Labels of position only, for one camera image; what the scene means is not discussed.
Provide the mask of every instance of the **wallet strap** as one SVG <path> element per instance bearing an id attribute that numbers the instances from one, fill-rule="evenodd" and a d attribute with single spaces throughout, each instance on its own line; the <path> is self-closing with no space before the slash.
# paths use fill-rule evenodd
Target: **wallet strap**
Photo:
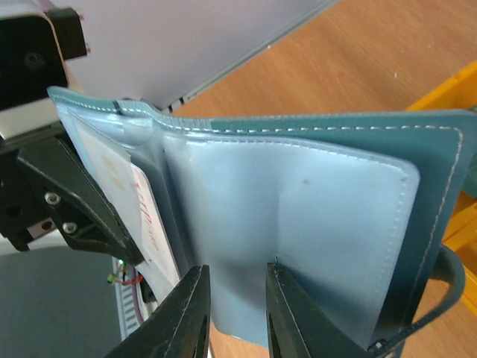
<path id="1" fill-rule="evenodd" d="M 439 255 L 437 256 L 430 278 L 441 280 L 449 284 L 449 288 L 440 303 L 434 309 L 427 312 L 421 319 L 401 329 L 397 335 L 388 341 L 374 345 L 370 349 L 370 352 L 375 358 L 385 358 L 411 334 L 417 332 L 446 312 L 459 301 L 462 293 L 464 293 L 465 270 L 462 266 L 462 262 L 452 250 L 444 245 L 440 247 Z"/>

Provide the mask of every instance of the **red wire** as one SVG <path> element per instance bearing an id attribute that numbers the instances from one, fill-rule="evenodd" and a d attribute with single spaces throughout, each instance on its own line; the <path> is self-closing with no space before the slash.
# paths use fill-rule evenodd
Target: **red wire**
<path id="1" fill-rule="evenodd" d="M 116 280 L 117 283 L 120 283 L 122 285 L 136 285 L 137 283 L 141 282 L 144 277 L 140 274 L 138 277 L 136 277 L 134 280 L 131 281 L 123 281 L 123 280 Z"/>

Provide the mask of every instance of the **leather wallet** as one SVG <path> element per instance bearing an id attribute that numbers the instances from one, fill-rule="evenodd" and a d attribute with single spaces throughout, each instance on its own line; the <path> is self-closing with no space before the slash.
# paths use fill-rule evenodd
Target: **leather wallet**
<path id="1" fill-rule="evenodd" d="M 116 208 L 129 203 L 130 218 L 140 203 L 114 195 L 94 158 L 105 150 L 144 172 L 178 276 L 210 266 L 224 333 L 267 346 L 274 260 L 361 348 L 386 342 L 375 357 L 399 353 L 462 293 L 461 264 L 440 241 L 476 151 L 470 111 L 183 119 L 141 101 L 49 95 L 86 169 Z M 115 175 L 133 185 L 122 168 Z M 141 230 L 121 218 L 132 237 Z M 431 276 L 449 292 L 411 324 Z M 160 297 L 174 285 L 155 280 Z"/>

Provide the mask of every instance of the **gray panel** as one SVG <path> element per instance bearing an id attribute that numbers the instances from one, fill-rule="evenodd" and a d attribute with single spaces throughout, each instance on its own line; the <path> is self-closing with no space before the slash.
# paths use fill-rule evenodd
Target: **gray panel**
<path id="1" fill-rule="evenodd" d="M 110 257 L 48 248 L 0 258 L 0 357 L 103 357 L 121 341 Z"/>
<path id="2" fill-rule="evenodd" d="M 71 69 L 90 95 L 166 107 L 335 0 L 57 0 L 85 16 L 92 49 Z"/>

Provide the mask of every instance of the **screw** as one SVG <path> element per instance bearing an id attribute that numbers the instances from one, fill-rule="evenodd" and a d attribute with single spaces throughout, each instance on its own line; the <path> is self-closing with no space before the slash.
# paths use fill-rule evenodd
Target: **screw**
<path id="1" fill-rule="evenodd" d="M 61 201 L 61 197 L 56 192 L 47 192 L 45 201 L 50 205 L 56 205 Z"/>
<path id="2" fill-rule="evenodd" d="M 72 234 L 78 229 L 78 226 L 74 222 L 65 222 L 62 228 L 65 233 Z"/>

